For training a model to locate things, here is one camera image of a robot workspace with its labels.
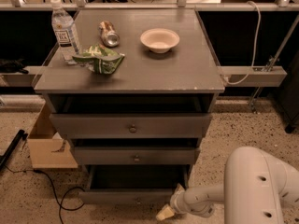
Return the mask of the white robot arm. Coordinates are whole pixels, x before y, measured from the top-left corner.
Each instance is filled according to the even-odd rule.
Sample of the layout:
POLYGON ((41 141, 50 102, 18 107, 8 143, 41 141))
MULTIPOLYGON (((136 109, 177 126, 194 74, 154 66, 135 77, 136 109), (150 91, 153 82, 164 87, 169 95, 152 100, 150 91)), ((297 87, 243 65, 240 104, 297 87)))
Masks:
POLYGON ((225 224, 284 224, 282 208, 299 206, 299 170, 256 147, 239 147, 228 157, 222 184, 178 185, 156 219, 211 217, 216 203, 224 205, 225 224))

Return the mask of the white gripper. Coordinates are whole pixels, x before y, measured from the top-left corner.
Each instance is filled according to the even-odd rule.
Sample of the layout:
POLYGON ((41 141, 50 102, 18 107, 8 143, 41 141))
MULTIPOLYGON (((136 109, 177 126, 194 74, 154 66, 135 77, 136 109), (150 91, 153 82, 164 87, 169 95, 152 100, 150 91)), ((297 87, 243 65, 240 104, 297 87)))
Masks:
POLYGON ((175 188, 174 194, 171 196, 170 205, 166 204, 156 215, 158 221, 163 221, 173 217, 176 214, 187 214, 188 206, 184 201, 185 188, 179 183, 175 188))

